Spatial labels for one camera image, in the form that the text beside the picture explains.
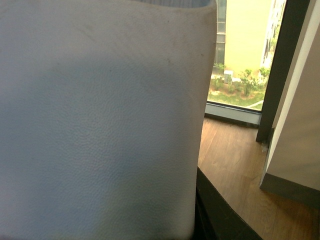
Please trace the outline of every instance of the shrub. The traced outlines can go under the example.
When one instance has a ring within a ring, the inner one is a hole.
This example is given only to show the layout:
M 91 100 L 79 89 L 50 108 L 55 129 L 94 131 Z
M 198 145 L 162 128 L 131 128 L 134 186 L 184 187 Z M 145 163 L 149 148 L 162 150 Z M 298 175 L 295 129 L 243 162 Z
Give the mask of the shrub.
M 219 62 L 219 63 L 215 63 L 214 67 L 217 69 L 217 74 L 219 74 L 219 75 L 223 75 L 224 74 L 226 65 L 224 65 L 223 63 Z
M 212 85 L 214 87 L 215 90 L 219 90 L 223 85 L 224 85 L 224 81 L 222 79 L 222 76 L 216 76 L 214 79 L 211 79 L 212 81 Z
M 259 86 L 257 79 L 252 77 L 251 73 L 251 69 L 246 69 L 242 72 L 242 76 L 240 77 L 243 84 L 244 95 L 246 97 L 250 95 L 252 90 L 256 90 Z

